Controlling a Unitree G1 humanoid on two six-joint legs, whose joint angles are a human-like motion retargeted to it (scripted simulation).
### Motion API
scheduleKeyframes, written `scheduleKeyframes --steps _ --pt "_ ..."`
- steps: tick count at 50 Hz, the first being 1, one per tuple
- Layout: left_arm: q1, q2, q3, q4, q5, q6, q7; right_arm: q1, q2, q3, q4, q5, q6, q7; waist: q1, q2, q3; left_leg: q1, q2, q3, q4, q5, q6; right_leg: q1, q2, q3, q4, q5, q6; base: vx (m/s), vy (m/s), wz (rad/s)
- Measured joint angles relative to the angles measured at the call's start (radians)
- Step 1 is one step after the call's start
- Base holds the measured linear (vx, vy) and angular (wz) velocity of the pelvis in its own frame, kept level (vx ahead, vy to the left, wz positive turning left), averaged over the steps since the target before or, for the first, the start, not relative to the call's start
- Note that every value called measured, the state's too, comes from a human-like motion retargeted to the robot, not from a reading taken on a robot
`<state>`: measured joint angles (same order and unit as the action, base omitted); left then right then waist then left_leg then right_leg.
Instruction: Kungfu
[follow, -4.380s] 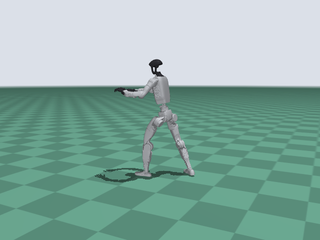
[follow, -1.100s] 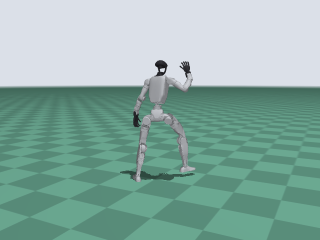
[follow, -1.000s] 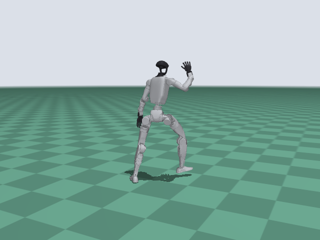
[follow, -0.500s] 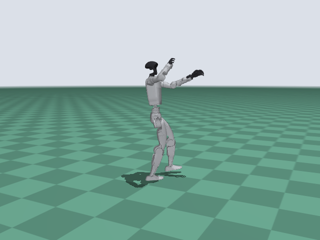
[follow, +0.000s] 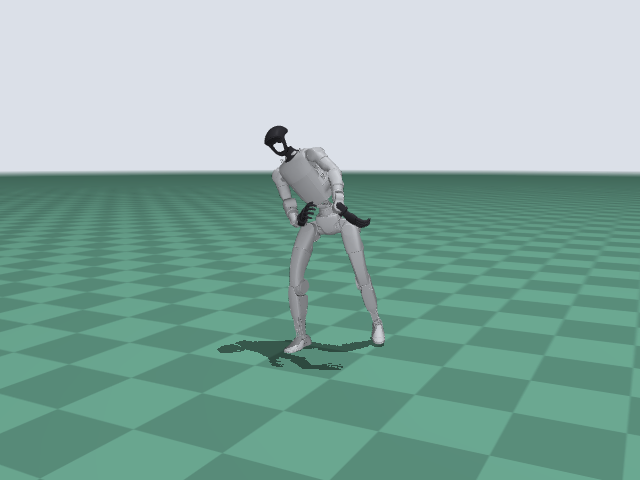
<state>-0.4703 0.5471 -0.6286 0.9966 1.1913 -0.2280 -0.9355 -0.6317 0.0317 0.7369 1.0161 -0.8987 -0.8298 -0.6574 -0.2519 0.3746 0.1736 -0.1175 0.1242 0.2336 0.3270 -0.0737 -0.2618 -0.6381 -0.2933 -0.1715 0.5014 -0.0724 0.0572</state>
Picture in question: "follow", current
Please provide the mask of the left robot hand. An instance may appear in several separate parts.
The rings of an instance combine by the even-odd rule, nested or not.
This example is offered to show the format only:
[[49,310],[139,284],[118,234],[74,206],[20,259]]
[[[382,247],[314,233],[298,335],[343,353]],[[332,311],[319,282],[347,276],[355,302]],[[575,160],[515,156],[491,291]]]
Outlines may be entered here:
[[339,216],[340,217],[343,216],[352,225],[356,225],[359,228],[363,228],[363,227],[366,227],[366,226],[368,226],[370,224],[370,218],[368,220],[362,220],[362,219],[358,218],[353,213],[350,213],[349,211],[347,211],[348,207],[346,207],[341,202],[338,202],[336,204],[336,207],[341,211]]

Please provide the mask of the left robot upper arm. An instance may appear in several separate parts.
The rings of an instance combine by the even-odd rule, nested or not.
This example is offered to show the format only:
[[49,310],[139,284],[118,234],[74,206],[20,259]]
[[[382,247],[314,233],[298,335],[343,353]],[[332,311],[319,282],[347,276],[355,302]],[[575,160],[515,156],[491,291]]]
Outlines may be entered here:
[[[307,159],[311,162],[316,162],[324,171],[329,172],[331,169],[337,169],[342,177],[341,170],[333,163],[333,161],[325,154],[325,151],[321,147],[309,148],[304,151]],[[327,173],[328,176],[328,173]],[[330,179],[328,177],[329,183]]]

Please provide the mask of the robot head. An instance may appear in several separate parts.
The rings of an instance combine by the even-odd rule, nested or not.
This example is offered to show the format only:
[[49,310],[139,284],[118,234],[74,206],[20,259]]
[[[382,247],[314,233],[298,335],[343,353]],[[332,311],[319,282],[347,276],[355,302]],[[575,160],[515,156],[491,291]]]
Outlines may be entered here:
[[[272,151],[274,153],[276,153],[279,156],[284,156],[287,158],[285,162],[289,162],[290,160],[293,159],[293,157],[297,154],[297,152],[294,155],[291,155],[292,152],[294,151],[299,151],[294,149],[293,147],[289,146],[287,147],[284,135],[288,132],[288,129],[286,129],[283,126],[275,126],[272,127],[266,134],[265,136],[265,141],[264,143],[269,146]],[[283,143],[284,146],[284,150],[282,152],[278,152],[275,148],[274,148],[274,144],[275,143]]]

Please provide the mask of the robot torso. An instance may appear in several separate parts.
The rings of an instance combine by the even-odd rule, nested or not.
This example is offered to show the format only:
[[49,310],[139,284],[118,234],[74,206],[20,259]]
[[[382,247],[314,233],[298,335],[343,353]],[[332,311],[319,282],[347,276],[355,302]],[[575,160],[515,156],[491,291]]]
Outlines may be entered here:
[[[301,148],[298,148],[298,150]],[[294,151],[291,155],[297,154],[289,162],[280,165],[279,171],[281,176],[296,192],[296,194],[306,203],[313,202],[319,208],[319,214],[316,216],[316,224],[321,235],[334,235],[341,233],[340,217],[332,210],[333,203],[329,202],[332,195],[327,171],[324,171],[316,162],[307,159],[304,148]],[[323,203],[323,204],[321,204]],[[311,206],[314,207],[314,206]]]

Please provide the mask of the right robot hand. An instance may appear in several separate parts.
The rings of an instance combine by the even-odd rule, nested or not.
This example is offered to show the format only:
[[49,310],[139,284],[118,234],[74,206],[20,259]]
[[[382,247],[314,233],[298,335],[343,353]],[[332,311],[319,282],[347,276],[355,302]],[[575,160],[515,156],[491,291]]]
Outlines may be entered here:
[[307,219],[312,219],[312,217],[309,217],[307,214],[312,214],[314,215],[313,212],[307,212],[308,210],[316,210],[315,208],[309,208],[311,206],[316,207],[317,205],[313,204],[313,202],[309,202],[307,203],[307,205],[302,209],[301,213],[297,216],[297,220],[298,220],[298,225],[299,226],[304,226],[307,222]]

